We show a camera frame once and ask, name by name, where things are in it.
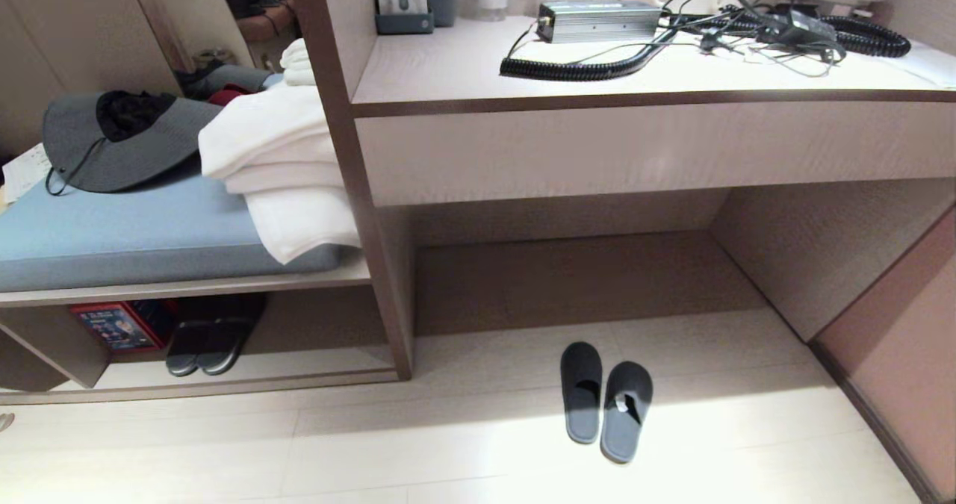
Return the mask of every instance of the paper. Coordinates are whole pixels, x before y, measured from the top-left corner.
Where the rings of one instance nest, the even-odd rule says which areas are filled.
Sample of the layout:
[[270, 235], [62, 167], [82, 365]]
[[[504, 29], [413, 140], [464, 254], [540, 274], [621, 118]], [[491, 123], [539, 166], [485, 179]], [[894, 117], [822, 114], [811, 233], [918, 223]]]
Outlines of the paper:
[[43, 144], [38, 143], [23, 155], [6, 163], [3, 167], [4, 203], [13, 204], [34, 187], [43, 181], [50, 171], [50, 160]]

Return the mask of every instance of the power inverter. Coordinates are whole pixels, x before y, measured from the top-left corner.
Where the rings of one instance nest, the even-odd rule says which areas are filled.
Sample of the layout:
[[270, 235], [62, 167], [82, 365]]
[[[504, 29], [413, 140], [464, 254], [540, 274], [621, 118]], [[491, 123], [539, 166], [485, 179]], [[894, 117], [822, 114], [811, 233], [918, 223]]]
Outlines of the power inverter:
[[549, 43], [648, 41], [659, 18], [660, 8], [642, 1], [544, 1], [537, 34]]

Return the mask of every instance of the desk drawer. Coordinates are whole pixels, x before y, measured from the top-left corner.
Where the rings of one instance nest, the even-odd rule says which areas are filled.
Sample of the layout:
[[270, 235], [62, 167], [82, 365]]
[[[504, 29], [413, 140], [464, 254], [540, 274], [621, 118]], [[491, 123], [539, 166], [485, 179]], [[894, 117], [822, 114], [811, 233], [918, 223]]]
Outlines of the desk drawer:
[[376, 205], [952, 177], [954, 106], [765, 102], [359, 119]]

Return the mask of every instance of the floor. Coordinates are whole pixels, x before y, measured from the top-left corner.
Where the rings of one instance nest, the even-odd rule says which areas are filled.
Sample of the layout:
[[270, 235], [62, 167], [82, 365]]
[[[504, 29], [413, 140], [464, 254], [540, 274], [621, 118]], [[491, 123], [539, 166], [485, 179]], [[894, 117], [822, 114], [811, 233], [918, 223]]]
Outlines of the floor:
[[[629, 466], [567, 439], [576, 340], [655, 378]], [[918, 502], [768, 307], [421, 337], [397, 384], [6, 410], [0, 502]]]

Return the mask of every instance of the slipper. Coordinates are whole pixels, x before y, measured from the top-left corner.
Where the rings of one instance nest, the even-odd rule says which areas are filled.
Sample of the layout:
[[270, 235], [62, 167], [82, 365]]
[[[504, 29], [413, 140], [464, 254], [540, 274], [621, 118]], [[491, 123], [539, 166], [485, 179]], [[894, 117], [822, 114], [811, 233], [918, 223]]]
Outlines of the slipper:
[[611, 370], [600, 436], [601, 452], [608, 459], [618, 463], [634, 459], [653, 395], [651, 375], [641, 365], [621, 362]]
[[211, 323], [185, 321], [173, 331], [170, 350], [167, 351], [167, 370], [175, 377], [185, 377], [199, 367], [197, 358], [205, 348], [205, 339]]
[[239, 358], [252, 327], [252, 321], [242, 317], [216, 320], [216, 323], [209, 327], [205, 348], [196, 358], [196, 364], [206, 375], [222, 375], [229, 371]]
[[600, 355], [590, 343], [572, 343], [561, 355], [564, 421], [571, 440], [588, 445], [600, 425]]
[[3, 432], [6, 428], [10, 428], [10, 424], [13, 423], [14, 418], [13, 412], [0, 414], [0, 432]]

